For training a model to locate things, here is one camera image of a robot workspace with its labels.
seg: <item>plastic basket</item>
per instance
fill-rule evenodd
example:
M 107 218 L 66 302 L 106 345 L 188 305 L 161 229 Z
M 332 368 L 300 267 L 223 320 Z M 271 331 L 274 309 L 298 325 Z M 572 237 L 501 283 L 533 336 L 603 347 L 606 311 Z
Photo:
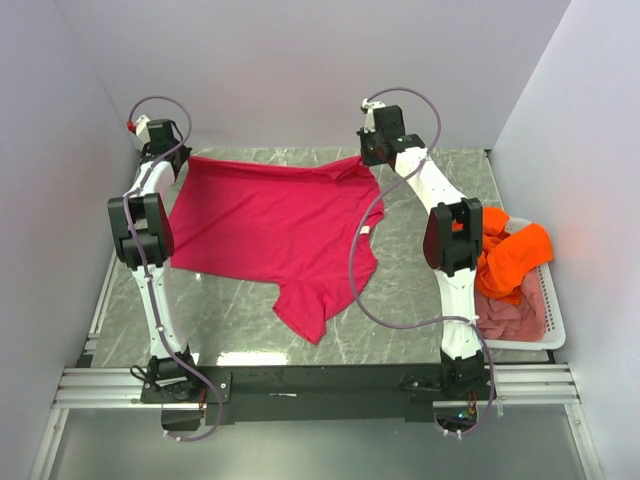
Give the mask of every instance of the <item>plastic basket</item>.
M 529 225 L 529 220 L 522 218 L 510 218 L 506 225 L 509 233 L 515 233 Z M 545 324 L 544 336 L 537 342 L 517 342 L 513 340 L 487 340 L 491 348 L 511 348 L 514 350 L 555 350 L 564 345 L 567 336 L 562 323 L 562 315 L 558 306 L 558 297 L 553 288 L 553 280 L 549 264 L 545 263 L 538 267 L 538 277 L 542 287 L 542 296 L 545 304 Z

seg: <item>gray marble surface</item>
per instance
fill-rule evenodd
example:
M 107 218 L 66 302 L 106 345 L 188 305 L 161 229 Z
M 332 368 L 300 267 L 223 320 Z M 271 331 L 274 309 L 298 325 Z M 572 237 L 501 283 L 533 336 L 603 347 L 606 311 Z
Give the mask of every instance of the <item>gray marble surface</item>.
M 199 155 L 276 165 L 323 165 L 356 155 L 355 149 L 209 149 Z M 500 205 L 489 163 L 482 150 L 435 151 L 433 159 L 449 180 L 485 205 Z M 382 188 L 398 177 L 375 167 Z M 186 168 L 165 199 L 173 206 Z M 441 313 L 435 275 L 422 254 L 427 214 L 408 186 L 385 200 L 385 218 L 372 247 L 378 269 L 363 292 L 369 309 L 387 321 L 409 323 Z M 380 327 L 351 305 L 329 320 L 327 334 L 314 346 L 293 333 L 271 310 L 275 284 L 240 281 L 172 270 L 176 309 L 192 351 L 201 365 L 318 365 L 439 362 L 440 325 L 418 330 Z M 142 300 L 129 271 L 117 263 L 100 317 L 94 367 L 146 364 L 149 332 Z M 497 361 L 547 361 L 544 351 L 494 350 Z

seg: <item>table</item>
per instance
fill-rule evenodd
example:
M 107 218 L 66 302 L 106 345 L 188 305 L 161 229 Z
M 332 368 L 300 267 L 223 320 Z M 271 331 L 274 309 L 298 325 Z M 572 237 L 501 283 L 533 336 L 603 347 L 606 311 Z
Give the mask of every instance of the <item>table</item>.
M 353 148 L 206 149 L 201 156 L 275 165 L 317 166 L 358 154 Z M 501 206 L 489 161 L 480 149 L 436 150 L 432 158 L 451 183 L 484 205 Z M 398 177 L 374 167 L 381 188 Z M 168 210 L 184 182 L 185 167 L 165 198 Z M 378 269 L 362 294 L 370 310 L 395 323 L 413 323 L 441 313 L 434 273 L 422 254 L 427 213 L 402 186 L 385 199 L 385 218 L 372 248 Z M 241 281 L 173 269 L 176 312 L 201 365 L 332 365 L 440 361 L 442 326 L 389 330 L 351 305 L 329 320 L 315 346 L 297 336 L 271 310 L 275 284 Z M 149 331 L 131 273 L 120 262 L 108 279 L 92 367 L 146 365 Z M 546 351 L 494 350 L 498 362 L 546 362 Z

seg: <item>orange cloth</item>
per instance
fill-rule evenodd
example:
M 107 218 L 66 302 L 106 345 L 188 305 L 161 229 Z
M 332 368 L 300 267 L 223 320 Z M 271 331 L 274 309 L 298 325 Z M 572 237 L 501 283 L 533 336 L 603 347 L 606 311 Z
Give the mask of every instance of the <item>orange cloth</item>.
M 483 208 L 482 254 L 478 258 L 476 289 L 489 298 L 519 305 L 524 276 L 538 265 L 553 260 L 551 239 L 540 225 L 532 223 L 509 234 L 503 210 Z

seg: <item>gray wall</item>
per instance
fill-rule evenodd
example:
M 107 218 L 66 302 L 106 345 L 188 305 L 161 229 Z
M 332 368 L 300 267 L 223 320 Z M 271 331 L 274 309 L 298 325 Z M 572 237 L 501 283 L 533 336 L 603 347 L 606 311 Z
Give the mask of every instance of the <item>gray wall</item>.
M 50 0 L 0 2 L 0 469 L 28 474 L 133 173 L 123 123 Z
M 177 97 L 196 147 L 357 145 L 362 98 L 400 84 L 439 106 L 441 146 L 489 148 L 569 0 L 58 3 L 120 115 Z M 428 110 L 400 101 L 433 135 Z
M 638 478 L 640 3 L 573 0 L 492 155 L 507 209 L 551 232 L 563 356 L 607 478 Z

